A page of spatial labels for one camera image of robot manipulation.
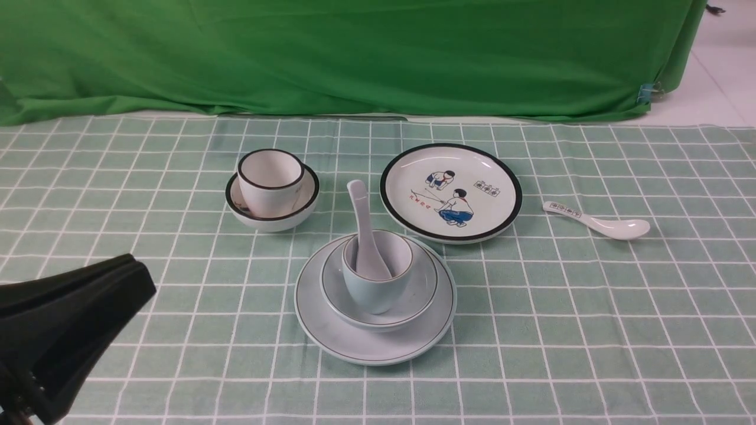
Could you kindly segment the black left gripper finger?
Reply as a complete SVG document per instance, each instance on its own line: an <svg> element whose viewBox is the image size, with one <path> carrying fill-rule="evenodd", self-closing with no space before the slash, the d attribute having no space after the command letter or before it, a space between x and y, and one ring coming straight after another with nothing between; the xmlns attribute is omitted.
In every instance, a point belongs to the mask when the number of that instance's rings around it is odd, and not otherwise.
<svg viewBox="0 0 756 425"><path fill-rule="evenodd" d="M58 423L103 353L156 294L131 254L1 290L2 423Z"/></svg>

